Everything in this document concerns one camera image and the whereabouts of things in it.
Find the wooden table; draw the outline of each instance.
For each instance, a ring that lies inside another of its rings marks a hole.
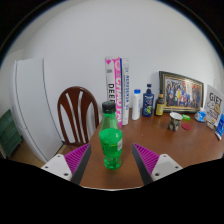
[[[140,116],[132,120],[132,109],[129,122],[123,126],[122,164],[117,170],[109,170],[104,166],[104,155],[99,139],[101,123],[93,134],[91,156],[84,171],[80,186],[97,189],[129,189],[144,186],[135,158],[132,144],[137,143],[157,154],[168,154],[183,168],[222,157],[224,140],[218,140],[215,130],[206,123],[195,120],[194,114],[188,114],[190,121],[182,120],[191,125],[191,130],[181,126],[176,132],[168,129],[169,113],[163,116]]]

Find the chair back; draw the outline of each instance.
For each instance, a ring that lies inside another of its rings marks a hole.
[[[80,118],[81,118],[80,119],[81,123],[80,123],[78,106],[79,106],[79,98],[80,98],[81,92],[83,94],[82,94],[81,102],[80,102]],[[89,108],[89,105],[91,103],[93,104],[93,108],[94,108],[95,127],[97,128],[97,126],[99,125],[99,114],[98,114],[97,102],[91,92],[89,92],[87,89],[83,87],[74,86],[64,90],[62,94],[60,95],[58,99],[58,105],[57,105],[58,116],[59,116],[59,123],[61,126],[62,134],[65,139],[66,145],[82,146],[89,142],[89,138],[87,134],[86,115],[87,115],[87,110]],[[64,122],[62,119],[61,106],[63,106],[68,116],[75,142],[70,142],[68,139],[67,133],[65,131]],[[84,138],[81,133],[81,127],[83,129]]]

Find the picture frame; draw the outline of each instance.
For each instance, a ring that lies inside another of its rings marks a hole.
[[[163,112],[196,113],[203,107],[204,83],[165,71],[159,71],[159,79]]]

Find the green bottle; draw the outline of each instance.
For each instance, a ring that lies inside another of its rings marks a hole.
[[[122,130],[116,118],[116,105],[112,101],[102,104],[103,121],[99,131],[100,142],[104,153],[105,167],[116,170],[121,166]]]

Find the blue bottle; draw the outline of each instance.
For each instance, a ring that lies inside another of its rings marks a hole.
[[[147,84],[148,89],[143,94],[142,116],[151,117],[153,109],[154,94],[151,92],[151,84]]]

